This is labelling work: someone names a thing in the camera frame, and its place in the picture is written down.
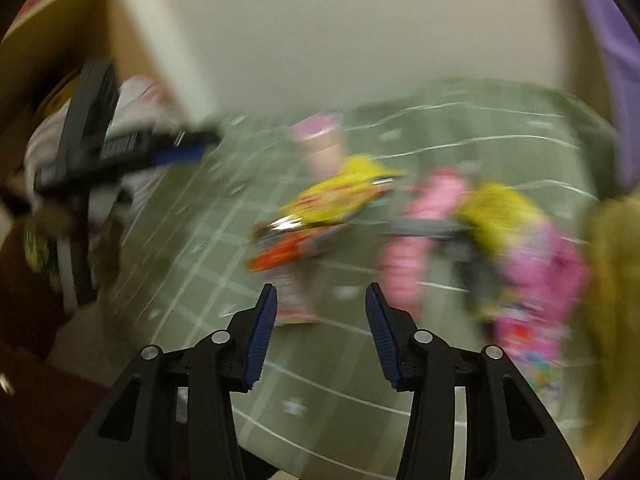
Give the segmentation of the pink kleenex tissue pack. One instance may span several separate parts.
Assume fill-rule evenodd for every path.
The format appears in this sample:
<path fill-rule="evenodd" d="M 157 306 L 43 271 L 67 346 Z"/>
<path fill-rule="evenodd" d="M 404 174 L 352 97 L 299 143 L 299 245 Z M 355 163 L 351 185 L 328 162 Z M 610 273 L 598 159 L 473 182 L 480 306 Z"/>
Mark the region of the pink kleenex tissue pack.
<path fill-rule="evenodd" d="M 546 403 L 559 402 L 563 389 L 559 364 L 562 327 L 516 304 L 498 314 L 495 337 L 538 396 Z"/>

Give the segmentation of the red orange snack wrapper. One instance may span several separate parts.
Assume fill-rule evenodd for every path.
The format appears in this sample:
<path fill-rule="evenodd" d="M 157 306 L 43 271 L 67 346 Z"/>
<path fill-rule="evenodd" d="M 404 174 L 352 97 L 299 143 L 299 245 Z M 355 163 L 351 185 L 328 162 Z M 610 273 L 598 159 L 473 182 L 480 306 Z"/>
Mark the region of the red orange snack wrapper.
<path fill-rule="evenodd" d="M 258 251 L 247 260 L 246 268 L 257 273 L 317 257 L 329 250 L 346 228 L 346 224 L 317 226 L 266 236 L 258 240 Z"/>

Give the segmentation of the yellow snack wrapper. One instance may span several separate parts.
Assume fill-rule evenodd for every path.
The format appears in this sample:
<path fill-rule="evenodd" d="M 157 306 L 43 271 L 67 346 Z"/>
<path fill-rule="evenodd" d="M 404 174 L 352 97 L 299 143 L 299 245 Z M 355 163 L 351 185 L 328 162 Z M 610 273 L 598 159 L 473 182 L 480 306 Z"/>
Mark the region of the yellow snack wrapper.
<path fill-rule="evenodd" d="M 384 165 L 369 155 L 350 155 L 335 176 L 299 192 L 279 209 L 277 218 L 256 223 L 252 241 L 345 223 L 371 200 L 391 190 L 405 175 L 404 170 Z"/>

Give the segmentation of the yellow-green trash bag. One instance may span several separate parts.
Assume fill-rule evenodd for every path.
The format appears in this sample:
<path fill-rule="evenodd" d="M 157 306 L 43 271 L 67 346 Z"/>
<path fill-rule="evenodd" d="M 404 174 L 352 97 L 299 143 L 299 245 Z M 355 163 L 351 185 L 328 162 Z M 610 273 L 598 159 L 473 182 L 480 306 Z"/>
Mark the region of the yellow-green trash bag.
<path fill-rule="evenodd" d="M 584 456 L 599 471 L 639 421 L 639 192 L 603 202 L 591 216 L 587 240 L 591 278 L 582 308 L 600 385 Z"/>

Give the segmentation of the white plastic bag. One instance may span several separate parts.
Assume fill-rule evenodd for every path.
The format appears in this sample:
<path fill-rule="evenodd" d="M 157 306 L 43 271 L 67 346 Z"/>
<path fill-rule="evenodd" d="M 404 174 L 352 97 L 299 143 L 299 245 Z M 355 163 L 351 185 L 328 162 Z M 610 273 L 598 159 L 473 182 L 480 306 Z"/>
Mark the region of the white plastic bag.
<path fill-rule="evenodd" d="M 185 134 L 157 81 L 133 76 L 118 84 L 108 68 L 81 74 L 73 96 L 36 129 L 25 155 L 34 208 L 25 256 L 64 312 L 115 283 L 122 238 Z"/>

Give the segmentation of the cardboard box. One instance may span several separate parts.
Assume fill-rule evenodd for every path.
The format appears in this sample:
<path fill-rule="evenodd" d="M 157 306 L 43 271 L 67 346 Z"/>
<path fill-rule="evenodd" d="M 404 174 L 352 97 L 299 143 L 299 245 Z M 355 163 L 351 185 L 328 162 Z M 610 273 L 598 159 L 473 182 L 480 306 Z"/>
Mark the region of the cardboard box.
<path fill-rule="evenodd" d="M 125 0 L 44 0 L 10 28 L 1 41 L 2 178 L 21 166 L 44 99 L 87 60 L 106 56 L 120 80 L 163 79 Z"/>

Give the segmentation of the pink cylindrical jar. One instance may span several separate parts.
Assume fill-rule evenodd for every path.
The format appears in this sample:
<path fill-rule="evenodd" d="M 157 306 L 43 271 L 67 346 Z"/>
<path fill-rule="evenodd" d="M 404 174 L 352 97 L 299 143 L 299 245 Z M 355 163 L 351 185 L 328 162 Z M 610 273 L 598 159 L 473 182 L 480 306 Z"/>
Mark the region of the pink cylindrical jar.
<path fill-rule="evenodd" d="M 290 127 L 290 135 L 306 154 L 310 173 L 318 180 L 334 177 L 346 158 L 340 114 L 315 114 Z"/>

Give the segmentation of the pink caterpillar toy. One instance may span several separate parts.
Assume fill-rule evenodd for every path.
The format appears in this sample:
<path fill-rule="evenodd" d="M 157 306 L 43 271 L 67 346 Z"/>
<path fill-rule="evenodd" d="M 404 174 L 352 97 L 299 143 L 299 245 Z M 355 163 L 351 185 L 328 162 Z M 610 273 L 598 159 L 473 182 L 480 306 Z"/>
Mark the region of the pink caterpillar toy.
<path fill-rule="evenodd" d="M 446 220 L 466 192 L 466 181 L 452 168 L 435 170 L 413 193 L 401 220 Z M 434 238 L 393 235 L 382 252 L 380 285 L 388 303 L 415 320 L 422 315 L 420 279 L 426 272 Z"/>

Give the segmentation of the purple cloth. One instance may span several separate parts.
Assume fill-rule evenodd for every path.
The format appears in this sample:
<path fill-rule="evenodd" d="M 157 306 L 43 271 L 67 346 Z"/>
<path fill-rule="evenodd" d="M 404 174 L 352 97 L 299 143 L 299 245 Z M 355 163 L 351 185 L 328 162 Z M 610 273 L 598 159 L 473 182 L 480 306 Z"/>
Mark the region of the purple cloth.
<path fill-rule="evenodd" d="M 580 0 L 599 46 L 613 107 L 616 176 L 625 190 L 639 183 L 639 5 Z"/>

